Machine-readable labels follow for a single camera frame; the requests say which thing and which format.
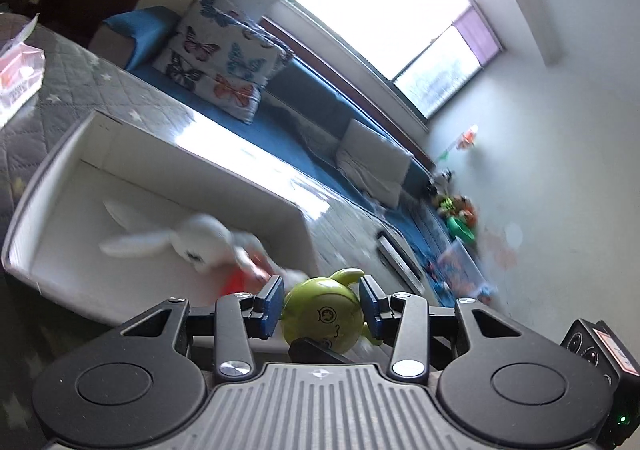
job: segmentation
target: quilted tablecloth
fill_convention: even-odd
[[[26,21],[22,16],[0,15],[0,45]],[[193,123],[206,120],[144,81],[42,26],[37,26],[27,43],[44,50],[46,70],[39,93],[0,130],[0,239],[4,239],[16,204],[47,153],[74,122],[93,109],[170,142],[179,133],[184,135],[184,130]],[[262,164],[266,160],[268,165],[271,160],[274,173],[282,175],[282,161],[222,127],[220,133],[235,138],[236,144],[227,148],[239,149],[249,157],[258,156]],[[402,290],[399,279],[376,253],[375,235],[382,223],[289,165],[285,168],[292,184],[326,203],[321,217],[309,221],[321,273],[360,267],[376,275],[386,292]],[[430,302],[437,305],[435,297]],[[12,277],[0,276],[0,450],[36,449],[44,445],[44,436],[31,411],[33,379],[52,359],[106,329],[48,302]]]

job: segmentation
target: green ball toy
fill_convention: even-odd
[[[295,286],[282,310],[282,332],[287,343],[311,338],[342,354],[360,335],[367,335],[358,297],[347,287],[363,276],[360,269],[342,269],[329,278],[311,278]]]

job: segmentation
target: table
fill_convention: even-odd
[[[0,44],[26,21],[22,16],[0,16]],[[379,218],[42,26],[27,43],[44,50],[46,71],[39,93],[0,130],[2,238],[40,162],[74,122],[99,109],[295,202],[305,214],[322,275],[359,267],[374,276],[386,293],[405,290],[376,252],[376,233],[382,227]],[[410,252],[401,235],[397,238]],[[428,293],[428,301],[438,305],[431,289]],[[10,277],[0,279],[0,374],[4,377],[0,380],[0,441],[7,448],[39,448],[44,443],[30,411],[31,380],[47,362],[104,329],[48,303]]]

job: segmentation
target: window frame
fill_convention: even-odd
[[[402,102],[402,104],[404,104],[417,118],[418,120],[420,120],[420,122],[424,125],[424,126],[428,126],[428,123],[430,121],[430,119],[443,107],[445,106],[451,99],[453,99],[453,97],[458,94],[461,90],[463,90],[466,85],[473,80],[478,73],[480,73],[482,70],[484,70],[487,65],[491,64],[499,55],[501,52],[504,51],[504,48],[502,46],[502,44],[500,43],[500,40],[498,39],[498,37],[495,35],[494,30],[492,29],[492,27],[489,25],[488,21],[486,20],[486,17],[484,16],[484,14],[482,13],[482,11],[480,10],[480,8],[478,7],[478,4],[476,3],[475,0],[468,0],[469,1],[469,7],[463,11],[455,20],[453,20],[453,22],[450,23],[450,25],[448,27],[446,27],[446,29],[442,30],[442,32],[436,37],[434,38],[429,45],[427,45],[416,57],[414,57],[408,64],[406,64],[399,72],[398,74],[396,74],[394,76],[394,78],[392,80],[389,80],[386,76],[384,76],[379,70],[377,70],[377,68],[375,68],[364,56],[362,56],[358,51],[356,51],[356,49],[354,49],[349,43],[347,43],[340,35],[338,35],[334,30],[332,30],[328,25],[326,25],[324,22],[322,22],[321,19],[319,19],[319,17],[317,17],[315,14],[313,14],[311,11],[307,10],[302,4],[298,3],[296,0],[282,0],[285,4],[288,4],[289,6],[291,6],[293,9],[301,12],[303,15],[305,15],[307,18],[309,18],[315,25],[317,25],[318,27],[320,27],[323,31],[325,31],[329,36],[331,36],[331,38],[333,38],[336,42],[338,42],[342,47],[344,47],[345,49],[347,49],[353,56],[355,56],[358,61],[360,61],[366,68],[368,68],[374,75],[375,77],[378,78],[378,80],[383,83],[389,90],[391,90],[391,92]],[[484,26],[487,28],[489,34],[492,36],[492,39],[494,40],[498,51],[494,54],[494,56],[491,57],[491,59],[489,59],[489,61],[487,61],[484,65],[480,65],[480,67],[478,68],[478,70],[476,70],[470,77],[468,77],[465,82],[463,84],[461,84],[456,90],[455,92],[453,92],[452,94],[450,94],[449,97],[447,97],[446,99],[443,99],[428,115],[424,115],[415,105],[414,103],[411,102],[411,100],[409,100],[409,98],[404,94],[404,92],[402,92],[402,90],[400,90],[396,84],[394,83],[401,75],[402,73],[404,73],[406,70],[408,70],[411,65],[413,65],[426,51],[428,51],[431,46],[434,45],[434,43],[436,43],[436,41],[447,31],[450,29],[450,27],[455,27],[455,24],[462,18],[464,17],[466,14],[469,13],[469,11],[476,11],[476,14],[478,14],[478,16],[480,17],[480,19],[482,20],[482,23],[484,24]]]

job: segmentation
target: silver screw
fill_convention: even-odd
[[[218,370],[220,371],[220,374],[224,374],[225,376],[244,376],[251,371],[251,365],[249,365],[247,362],[230,360],[228,362],[220,364]]]
[[[424,372],[424,364],[417,360],[400,360],[394,363],[391,368],[398,376],[403,376],[404,378],[420,376]]]

